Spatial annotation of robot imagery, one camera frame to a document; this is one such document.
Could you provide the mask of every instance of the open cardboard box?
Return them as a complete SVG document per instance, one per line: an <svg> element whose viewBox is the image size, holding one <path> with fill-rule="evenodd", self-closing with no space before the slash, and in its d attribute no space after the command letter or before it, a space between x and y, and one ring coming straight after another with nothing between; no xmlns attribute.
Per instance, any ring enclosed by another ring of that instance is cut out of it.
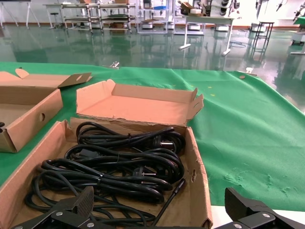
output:
<svg viewBox="0 0 305 229"><path fill-rule="evenodd" d="M84 83L91 73L73 75L0 72L0 152L18 152L62 108L58 88Z"/></svg>
<svg viewBox="0 0 305 229"><path fill-rule="evenodd" d="M186 146L181 155L187 181L171 202L157 226L197 226L211 228L212 214L207 174L198 151L193 131L185 125L203 107L203 96L193 92L158 89L124 84L112 80L77 90L77 111L86 119L72 118L57 122L9 177L0 189L0 229L11 228L42 213L28 208L23 199L30 190L35 167L43 160L63 157L76 145L77 126L91 117L120 134L138 134L173 126L184 135ZM171 191L166 193L168 199ZM44 192L54 200L70 196ZM157 215L162 205L119 198L119 202Z"/></svg>

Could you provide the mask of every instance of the cardboard box lid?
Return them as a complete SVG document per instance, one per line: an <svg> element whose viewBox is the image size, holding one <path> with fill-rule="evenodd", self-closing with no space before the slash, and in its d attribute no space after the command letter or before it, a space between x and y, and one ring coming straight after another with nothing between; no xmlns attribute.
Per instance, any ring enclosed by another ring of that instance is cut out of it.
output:
<svg viewBox="0 0 305 229"><path fill-rule="evenodd" d="M77 114L129 121L186 125L203 108L203 95L171 90L98 82L76 91Z"/></svg>
<svg viewBox="0 0 305 229"><path fill-rule="evenodd" d="M0 86L33 86L47 88L62 88L89 81L91 73L73 75L30 74L24 69L17 68L15 76L8 72L0 72Z"/></svg>
<svg viewBox="0 0 305 229"><path fill-rule="evenodd" d="M190 11L191 9L195 9L195 7L189 4L188 2L180 2L180 3L181 3L181 8L184 10Z"/></svg>

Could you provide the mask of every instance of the table leg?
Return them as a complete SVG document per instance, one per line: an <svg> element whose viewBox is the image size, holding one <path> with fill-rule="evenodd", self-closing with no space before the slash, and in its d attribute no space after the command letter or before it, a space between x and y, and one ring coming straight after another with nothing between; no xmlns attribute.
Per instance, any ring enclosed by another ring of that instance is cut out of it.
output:
<svg viewBox="0 0 305 229"><path fill-rule="evenodd" d="M59 13L61 14L61 25L63 25L63 17L62 17L62 11L61 11L61 8L59 8Z"/></svg>
<svg viewBox="0 0 305 229"><path fill-rule="evenodd" d="M28 4L28 12L27 12L27 21L25 23L26 27L29 29L29 14L30 14L30 5Z"/></svg>
<svg viewBox="0 0 305 229"><path fill-rule="evenodd" d="M64 12L65 12L65 10L62 11L62 21L65 23L65 28L68 29L67 22L66 22L66 20L64 20L64 18L66 17Z"/></svg>
<svg viewBox="0 0 305 229"><path fill-rule="evenodd" d="M33 15L35 21L37 22L38 27L40 27L40 23L39 23L38 19L36 18L34 12L32 11L30 3L28 3L28 5L29 5L29 9L30 9L31 14Z"/></svg>
<svg viewBox="0 0 305 229"><path fill-rule="evenodd" d="M54 29L55 26L52 25L52 21L51 21L51 17L50 17L50 12L48 10L48 7L46 6L46 10L47 10L47 14L48 14L48 18L49 18L49 22L50 22L50 29Z"/></svg>
<svg viewBox="0 0 305 229"><path fill-rule="evenodd" d="M231 51L231 49L229 49L229 47L230 47L230 41L231 41L231 36L232 36L232 29L233 29L233 22L231 23L228 44L227 44L226 50L223 52L223 56L226 56Z"/></svg>
<svg viewBox="0 0 305 229"><path fill-rule="evenodd" d="M100 29L101 32L103 32L103 23L102 23L102 12L101 12L101 8L98 8L98 14L99 14L99 18L100 18Z"/></svg>
<svg viewBox="0 0 305 229"><path fill-rule="evenodd" d="M4 10L3 10L3 2L2 2L2 6L1 6L1 15L0 15L0 25L1 25L1 27L2 28L4 28L4 26L3 26L3 20L4 20Z"/></svg>
<svg viewBox="0 0 305 229"><path fill-rule="evenodd" d="M187 41L187 19L186 19L186 23L185 23L184 45L179 47L179 50L182 50L182 49L185 49L185 48L191 46L191 44L186 44L186 41Z"/></svg>

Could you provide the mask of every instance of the box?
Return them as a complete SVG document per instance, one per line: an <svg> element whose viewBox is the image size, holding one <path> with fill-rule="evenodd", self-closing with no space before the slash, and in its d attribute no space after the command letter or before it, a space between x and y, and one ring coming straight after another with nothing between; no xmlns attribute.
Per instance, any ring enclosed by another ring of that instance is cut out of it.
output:
<svg viewBox="0 0 305 229"><path fill-rule="evenodd" d="M58 88L84 83L91 73L69 75L0 72L0 152L18 152L62 108Z"/></svg>
<svg viewBox="0 0 305 229"><path fill-rule="evenodd" d="M186 146L181 160L187 185L173 199L157 226L197 226L210 229L212 215L207 175L192 129L185 125L203 107L203 96L196 98L196 93L197 90L188 92L116 84L112 80L78 89L77 112L86 116L86 119L72 118L70 126L66 121L55 123L3 184L0 189L0 229L13 227L41 214L23 203L35 167L43 160L63 157L69 148L76 145L76 128L80 123L88 121L88 118L124 135L156 131L168 126L173 126L175 131L183 134ZM170 194L171 191L167 192L165 199ZM44 195L55 200L69 197L46 192ZM124 198L119 198L119 201L154 215L162 208L162 205Z"/></svg>
<svg viewBox="0 0 305 229"><path fill-rule="evenodd" d="M188 2L181 2L181 9L187 11L188 13L191 12L191 9L195 9L194 6L192 6L190 3Z"/></svg>

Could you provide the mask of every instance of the metal rack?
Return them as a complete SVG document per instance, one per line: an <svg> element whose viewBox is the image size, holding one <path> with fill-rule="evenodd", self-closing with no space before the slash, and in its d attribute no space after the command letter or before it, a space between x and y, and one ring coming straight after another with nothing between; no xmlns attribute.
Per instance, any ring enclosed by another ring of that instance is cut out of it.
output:
<svg viewBox="0 0 305 229"><path fill-rule="evenodd" d="M165 9L155 9L153 6L151 8L145 8L144 7L144 3L141 4L139 2L140 0L136 1L136 25L137 25L137 32L139 34L167 34L168 33L168 18L169 18L169 0L166 0L166 5L165 5ZM165 12L165 19L163 20L151 20L151 21L145 21L145 15L148 12L149 14L153 13L153 12L160 12L160 11L164 11ZM143 30L141 29L141 25L143 23L152 23L152 25L154 24L164 24L164 30L154 30L152 29L148 29L148 30Z"/></svg>
<svg viewBox="0 0 305 229"><path fill-rule="evenodd" d="M131 8L135 8L135 4L99 4L99 15L102 15L101 10L103 9L123 10L126 15L125 17L115 17L111 15L107 17L101 16L101 30L128 30L131 33L131 21L135 19L134 16L130 15ZM105 28L104 23L126 23L127 28Z"/></svg>
<svg viewBox="0 0 305 229"><path fill-rule="evenodd" d="M192 31L190 29L187 29L187 34L189 35L204 35L204 30L205 30L205 23L186 23L186 16L173 16L173 33L174 34L179 34L179 35L184 35L185 30L177 30L176 25L178 24L177 19L185 19L185 26L188 27L188 24L200 24L200 30L199 31Z"/></svg>
<svg viewBox="0 0 305 229"><path fill-rule="evenodd" d="M102 28L102 22L101 22L101 11L97 10L98 16L92 16L91 10L93 9L99 9L100 5L99 4L61 4L61 8L69 8L69 9L86 9L87 11L87 16L73 16L73 17L66 17L64 15L64 10L62 11L63 14L63 20L65 23L66 29L69 30L89 30L91 33L92 31L92 24L100 24L100 28ZM68 28L67 22L70 22L72 24L72 27ZM75 27L74 23L88 23L89 28L80 28L80 27Z"/></svg>

